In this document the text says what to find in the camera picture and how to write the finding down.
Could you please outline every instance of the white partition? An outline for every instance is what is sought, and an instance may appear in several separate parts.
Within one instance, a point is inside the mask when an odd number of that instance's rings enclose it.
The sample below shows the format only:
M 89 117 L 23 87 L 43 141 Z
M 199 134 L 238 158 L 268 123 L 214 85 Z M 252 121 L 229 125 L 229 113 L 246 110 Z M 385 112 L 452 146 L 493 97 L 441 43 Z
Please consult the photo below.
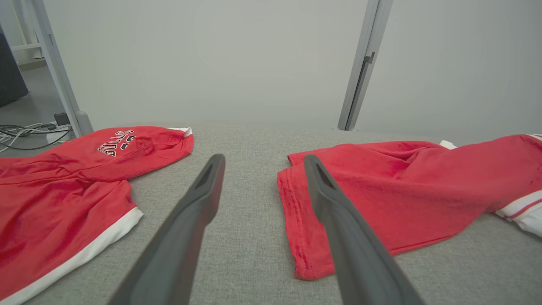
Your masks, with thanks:
M 356 129 L 542 133 L 542 1 L 394 0 Z
M 44 0 L 79 108 L 130 122 L 337 126 L 367 0 Z

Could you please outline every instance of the table surface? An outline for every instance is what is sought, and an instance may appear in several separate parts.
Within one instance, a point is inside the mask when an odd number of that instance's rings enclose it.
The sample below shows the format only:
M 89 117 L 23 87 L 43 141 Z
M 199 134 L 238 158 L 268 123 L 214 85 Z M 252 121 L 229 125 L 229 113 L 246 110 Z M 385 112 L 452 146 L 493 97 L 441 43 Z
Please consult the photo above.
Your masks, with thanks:
M 187 127 L 187 124 L 145 124 Z M 287 155 L 342 143 L 440 139 L 338 130 L 192 125 L 192 155 L 130 181 L 145 214 L 89 263 L 27 304 L 106 304 L 162 221 L 209 157 L 226 169 L 218 214 L 206 228 L 192 287 L 193 304 L 340 304 L 337 279 L 294 278 L 277 172 Z M 458 236 L 395 259 L 427 304 L 540 304 L 542 239 L 496 215 L 482 215 Z

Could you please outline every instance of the red fabric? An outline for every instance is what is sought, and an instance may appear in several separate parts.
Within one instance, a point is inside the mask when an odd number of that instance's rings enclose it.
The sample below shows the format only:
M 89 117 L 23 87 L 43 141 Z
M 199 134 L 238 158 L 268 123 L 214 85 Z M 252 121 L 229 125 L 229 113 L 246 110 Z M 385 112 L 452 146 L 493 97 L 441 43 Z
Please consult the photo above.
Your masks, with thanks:
M 335 272 L 303 158 L 317 155 L 392 255 L 446 240 L 484 212 L 542 189 L 542 142 L 527 135 L 449 150 L 428 142 L 342 144 L 289 155 L 278 173 L 295 277 Z
M 0 158 L 0 301 L 81 251 L 136 207 L 126 181 L 192 152 L 160 127 L 104 129 L 29 158 Z

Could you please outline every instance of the red clothing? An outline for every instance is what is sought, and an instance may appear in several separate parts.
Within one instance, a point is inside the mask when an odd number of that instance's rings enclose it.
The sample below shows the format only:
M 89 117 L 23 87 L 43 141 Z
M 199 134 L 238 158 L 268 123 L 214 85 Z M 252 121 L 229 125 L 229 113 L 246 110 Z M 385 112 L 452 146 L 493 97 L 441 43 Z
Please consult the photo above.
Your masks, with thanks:
M 190 129 L 104 129 L 35 157 L 0 158 L 0 303 L 20 304 L 125 235 L 126 181 L 192 152 Z
M 539 233 L 540 218 L 526 217 L 542 212 L 541 139 L 516 135 L 453 150 L 429 142 L 342 144 L 289 155 L 293 166 L 277 181 L 296 278 L 335 272 L 325 229 L 312 210 L 305 155 L 320 158 L 396 255 L 446 240 L 484 212 Z

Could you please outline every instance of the gray fabric surface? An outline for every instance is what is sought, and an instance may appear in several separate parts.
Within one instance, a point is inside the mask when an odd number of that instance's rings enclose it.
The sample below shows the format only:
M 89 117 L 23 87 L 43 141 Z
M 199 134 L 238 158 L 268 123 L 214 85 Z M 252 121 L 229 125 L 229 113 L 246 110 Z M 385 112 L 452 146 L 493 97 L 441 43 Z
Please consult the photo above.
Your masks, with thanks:
M 226 156 L 224 184 L 218 214 L 205 230 L 191 303 L 340 304 L 335 276 L 294 279 L 276 173 L 290 165 L 290 153 L 340 143 L 425 139 L 334 130 L 192 128 L 191 156 L 131 180 L 133 199 L 145 213 L 140 223 L 28 304 L 107 303 L 215 153 Z M 427 304 L 540 304 L 540 253 L 541 239 L 497 216 L 483 215 L 457 237 L 396 260 Z

